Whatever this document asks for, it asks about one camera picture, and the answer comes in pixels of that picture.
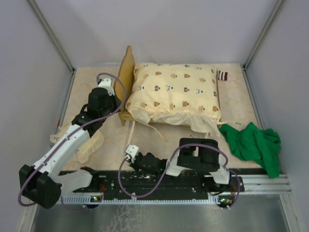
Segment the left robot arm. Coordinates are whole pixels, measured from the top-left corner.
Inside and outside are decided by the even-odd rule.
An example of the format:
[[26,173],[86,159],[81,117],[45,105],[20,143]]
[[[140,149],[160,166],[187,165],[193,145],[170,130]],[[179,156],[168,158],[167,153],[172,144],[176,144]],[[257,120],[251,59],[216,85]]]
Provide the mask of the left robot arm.
[[122,106],[113,87],[96,87],[88,95],[88,102],[60,140],[32,166],[24,165],[19,170],[20,191],[18,203],[26,197],[32,205],[45,209],[53,207],[63,195],[77,189],[98,190],[100,179],[93,176],[94,170],[81,168],[73,173],[60,175],[63,166],[75,151],[86,143],[102,127],[105,120],[118,113]]

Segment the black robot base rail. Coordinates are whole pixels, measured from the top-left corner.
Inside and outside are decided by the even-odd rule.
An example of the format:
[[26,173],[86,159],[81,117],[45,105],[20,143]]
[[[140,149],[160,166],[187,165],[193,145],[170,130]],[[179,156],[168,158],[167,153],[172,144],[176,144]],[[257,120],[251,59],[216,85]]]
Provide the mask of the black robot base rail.
[[92,187],[82,187],[59,199],[66,206],[142,204],[142,205],[213,205],[230,208],[245,195],[290,194],[287,176],[270,178],[261,169],[234,170],[227,185],[216,184],[209,173],[186,170],[178,177],[145,172],[99,171]]

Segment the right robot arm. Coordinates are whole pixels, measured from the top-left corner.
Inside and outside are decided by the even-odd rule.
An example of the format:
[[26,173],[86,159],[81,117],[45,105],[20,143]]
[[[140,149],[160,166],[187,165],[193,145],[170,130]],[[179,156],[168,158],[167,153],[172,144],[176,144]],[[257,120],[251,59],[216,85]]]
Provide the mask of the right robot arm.
[[213,139],[181,138],[179,147],[169,159],[159,159],[152,153],[143,155],[136,145],[128,145],[125,159],[135,171],[145,171],[154,175],[165,173],[177,177],[184,170],[207,172],[213,177],[216,187],[227,191],[233,185],[229,171],[226,169],[227,157],[219,156],[218,142]]

